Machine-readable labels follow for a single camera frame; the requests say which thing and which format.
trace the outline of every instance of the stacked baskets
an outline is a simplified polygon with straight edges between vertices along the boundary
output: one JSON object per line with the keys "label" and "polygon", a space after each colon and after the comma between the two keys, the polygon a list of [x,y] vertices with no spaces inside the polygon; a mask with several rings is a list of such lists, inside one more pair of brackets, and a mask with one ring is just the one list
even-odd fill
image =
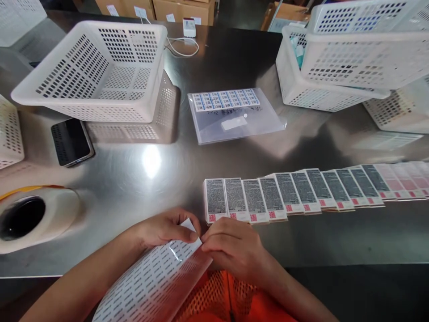
{"label": "stacked baskets", "polygon": [[[276,60],[283,102],[335,112],[378,101],[429,73],[427,0],[316,6],[307,29],[286,26]],[[301,70],[290,38],[305,48]]]}
{"label": "stacked baskets", "polygon": [[0,95],[0,169],[24,159],[17,109]]}
{"label": "stacked baskets", "polygon": [[46,18],[39,0],[0,0],[0,47],[9,47]]}
{"label": "stacked baskets", "polygon": [[83,121],[151,122],[166,36],[161,25],[80,22],[11,96]]}

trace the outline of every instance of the orange vest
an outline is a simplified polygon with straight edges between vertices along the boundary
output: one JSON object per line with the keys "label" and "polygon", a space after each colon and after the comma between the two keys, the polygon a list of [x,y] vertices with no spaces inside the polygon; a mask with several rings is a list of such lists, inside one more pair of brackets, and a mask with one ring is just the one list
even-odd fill
{"label": "orange vest", "polygon": [[205,272],[173,321],[296,322],[270,296],[226,271]]}

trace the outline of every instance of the left hand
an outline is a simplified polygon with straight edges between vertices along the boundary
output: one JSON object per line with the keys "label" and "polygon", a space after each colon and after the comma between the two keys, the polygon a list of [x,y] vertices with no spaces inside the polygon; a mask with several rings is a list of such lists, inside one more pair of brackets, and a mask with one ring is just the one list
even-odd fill
{"label": "left hand", "polygon": [[[196,233],[180,226],[188,218]],[[171,240],[192,243],[201,235],[201,226],[194,214],[182,208],[174,208],[135,224],[126,233],[137,237],[138,243],[146,249],[167,244]]]}

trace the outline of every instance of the black floor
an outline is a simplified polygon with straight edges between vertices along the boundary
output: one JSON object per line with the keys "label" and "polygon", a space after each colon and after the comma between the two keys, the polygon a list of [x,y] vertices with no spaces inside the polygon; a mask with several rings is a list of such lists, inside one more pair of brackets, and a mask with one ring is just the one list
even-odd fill
{"label": "black floor", "polygon": [[[313,267],[288,271],[340,321],[429,320],[428,265]],[[0,320],[18,321],[55,280],[0,280]]]}

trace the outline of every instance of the phone screen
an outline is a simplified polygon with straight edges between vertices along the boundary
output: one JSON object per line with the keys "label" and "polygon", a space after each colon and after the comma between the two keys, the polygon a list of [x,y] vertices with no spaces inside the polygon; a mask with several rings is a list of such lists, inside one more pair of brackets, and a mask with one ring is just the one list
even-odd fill
{"label": "phone screen", "polygon": [[89,157],[92,153],[90,142],[85,135],[86,129],[80,120],[68,119],[55,124],[51,132],[61,166],[80,162],[82,158]]}

